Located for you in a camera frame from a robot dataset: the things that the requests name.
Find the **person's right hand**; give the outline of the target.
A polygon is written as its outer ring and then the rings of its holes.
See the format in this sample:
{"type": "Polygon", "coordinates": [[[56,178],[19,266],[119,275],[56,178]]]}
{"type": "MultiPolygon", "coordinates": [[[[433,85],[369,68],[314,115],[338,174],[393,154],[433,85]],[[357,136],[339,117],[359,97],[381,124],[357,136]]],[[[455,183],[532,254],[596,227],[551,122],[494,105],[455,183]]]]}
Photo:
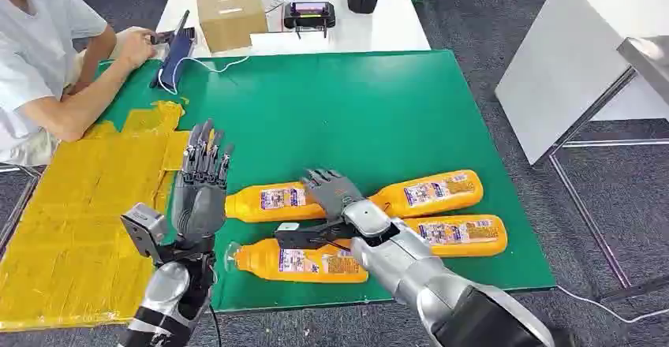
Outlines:
{"type": "Polygon", "coordinates": [[[118,60],[129,70],[142,66],[155,55],[151,38],[155,33],[146,28],[128,28],[118,33],[118,60]]]}

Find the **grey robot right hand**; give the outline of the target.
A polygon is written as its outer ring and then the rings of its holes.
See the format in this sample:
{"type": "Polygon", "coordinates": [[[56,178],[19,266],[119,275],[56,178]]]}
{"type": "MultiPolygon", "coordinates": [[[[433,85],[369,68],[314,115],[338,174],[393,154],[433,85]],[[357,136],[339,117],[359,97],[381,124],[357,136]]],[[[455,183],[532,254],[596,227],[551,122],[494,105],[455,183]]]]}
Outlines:
{"type": "Polygon", "coordinates": [[[336,170],[306,169],[300,182],[307,195],[322,208],[328,220],[340,218],[346,207],[364,200],[356,185],[336,170]]]}

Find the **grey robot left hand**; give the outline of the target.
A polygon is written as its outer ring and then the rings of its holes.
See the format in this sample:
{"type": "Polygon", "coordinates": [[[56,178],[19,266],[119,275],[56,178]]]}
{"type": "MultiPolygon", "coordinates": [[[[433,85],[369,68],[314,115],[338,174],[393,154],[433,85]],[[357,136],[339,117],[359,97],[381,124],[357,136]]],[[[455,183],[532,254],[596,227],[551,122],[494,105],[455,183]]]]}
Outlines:
{"type": "Polygon", "coordinates": [[[214,236],[225,222],[227,176],[234,146],[222,147],[223,135],[210,118],[189,133],[171,203],[171,221],[184,245],[214,236]]]}

